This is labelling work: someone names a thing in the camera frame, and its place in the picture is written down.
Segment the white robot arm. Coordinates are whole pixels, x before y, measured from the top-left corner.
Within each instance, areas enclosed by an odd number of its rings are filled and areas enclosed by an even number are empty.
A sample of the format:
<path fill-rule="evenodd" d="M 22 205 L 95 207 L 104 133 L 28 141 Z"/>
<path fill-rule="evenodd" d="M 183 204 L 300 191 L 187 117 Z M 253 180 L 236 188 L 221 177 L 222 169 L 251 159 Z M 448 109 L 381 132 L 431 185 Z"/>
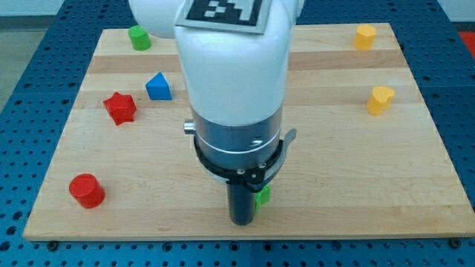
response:
<path fill-rule="evenodd" d="M 148 33 L 176 42 L 197 157 L 220 182 L 260 191 L 295 131 L 281 133 L 292 28 L 302 0 L 130 0 Z"/>

